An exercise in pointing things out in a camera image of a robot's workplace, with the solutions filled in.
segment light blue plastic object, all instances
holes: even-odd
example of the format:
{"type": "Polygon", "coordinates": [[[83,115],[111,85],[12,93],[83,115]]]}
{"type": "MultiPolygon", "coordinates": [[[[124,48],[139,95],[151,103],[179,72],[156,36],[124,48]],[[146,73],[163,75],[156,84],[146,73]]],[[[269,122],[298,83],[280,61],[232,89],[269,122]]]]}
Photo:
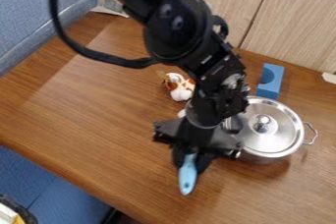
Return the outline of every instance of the light blue plastic object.
{"type": "Polygon", "coordinates": [[[179,186],[181,194],[187,196],[190,194],[197,179],[197,168],[195,165],[197,154],[187,154],[185,161],[179,170],[179,186]]]}
{"type": "Polygon", "coordinates": [[[256,95],[277,100],[284,73],[285,67],[265,63],[262,69],[261,84],[257,86],[256,95]]]}

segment pot lid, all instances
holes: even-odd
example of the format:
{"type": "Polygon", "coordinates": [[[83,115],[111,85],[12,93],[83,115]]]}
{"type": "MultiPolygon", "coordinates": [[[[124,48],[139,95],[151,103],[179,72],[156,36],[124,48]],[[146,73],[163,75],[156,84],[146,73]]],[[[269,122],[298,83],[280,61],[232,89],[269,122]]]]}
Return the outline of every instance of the pot lid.
{"type": "Polygon", "coordinates": [[[259,156],[279,157],[296,151],[304,140],[300,117],[286,105],[264,97],[249,96],[249,106],[225,121],[227,129],[241,129],[233,135],[244,150],[259,156]]]}

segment black cable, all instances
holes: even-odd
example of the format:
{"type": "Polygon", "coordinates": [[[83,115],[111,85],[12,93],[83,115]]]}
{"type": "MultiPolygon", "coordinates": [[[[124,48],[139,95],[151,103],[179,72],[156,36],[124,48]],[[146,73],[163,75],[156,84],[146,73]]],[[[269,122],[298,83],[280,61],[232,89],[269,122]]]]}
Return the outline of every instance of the black cable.
{"type": "Polygon", "coordinates": [[[89,59],[133,69],[143,69],[156,63],[152,58],[139,58],[131,60],[86,48],[65,34],[58,17],[58,0],[49,0],[49,11],[54,27],[61,39],[74,51],[89,59]]]}

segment yellow object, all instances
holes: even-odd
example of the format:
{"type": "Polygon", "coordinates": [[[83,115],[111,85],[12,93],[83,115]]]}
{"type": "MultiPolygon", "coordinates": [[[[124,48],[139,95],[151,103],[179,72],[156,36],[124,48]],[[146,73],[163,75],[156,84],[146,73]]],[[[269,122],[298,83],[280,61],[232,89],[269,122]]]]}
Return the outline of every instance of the yellow object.
{"type": "Polygon", "coordinates": [[[17,215],[15,217],[13,224],[26,224],[26,222],[23,220],[23,218],[20,215],[17,215]]]}

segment blue foam block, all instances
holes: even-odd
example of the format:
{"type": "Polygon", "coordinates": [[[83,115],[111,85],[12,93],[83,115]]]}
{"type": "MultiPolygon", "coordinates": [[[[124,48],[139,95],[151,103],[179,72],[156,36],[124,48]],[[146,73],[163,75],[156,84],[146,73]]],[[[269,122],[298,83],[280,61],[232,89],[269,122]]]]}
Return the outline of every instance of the blue foam block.
{"type": "Polygon", "coordinates": [[[262,69],[261,84],[257,86],[256,95],[278,99],[284,73],[284,67],[265,63],[262,69]]]}

